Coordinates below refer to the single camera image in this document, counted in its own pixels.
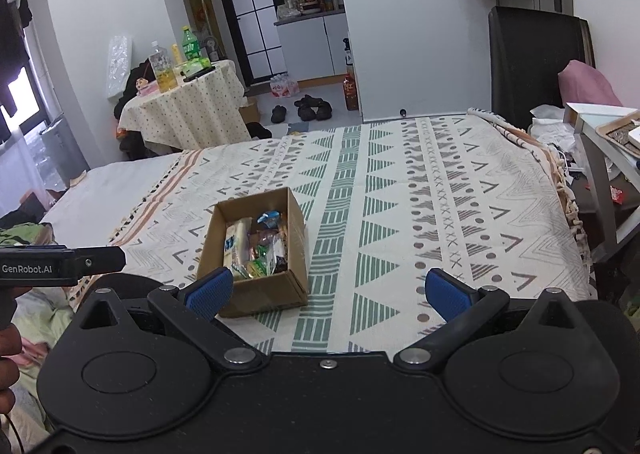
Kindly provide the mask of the person's hand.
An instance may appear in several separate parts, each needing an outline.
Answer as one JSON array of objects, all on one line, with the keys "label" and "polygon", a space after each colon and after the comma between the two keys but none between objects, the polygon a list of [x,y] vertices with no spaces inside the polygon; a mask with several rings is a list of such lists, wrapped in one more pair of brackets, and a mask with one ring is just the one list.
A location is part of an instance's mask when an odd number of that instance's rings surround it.
[{"label": "person's hand", "polygon": [[18,381],[20,371],[13,357],[22,351],[22,337],[14,324],[9,324],[1,331],[1,413],[6,414],[12,410],[15,396],[11,387]]}]

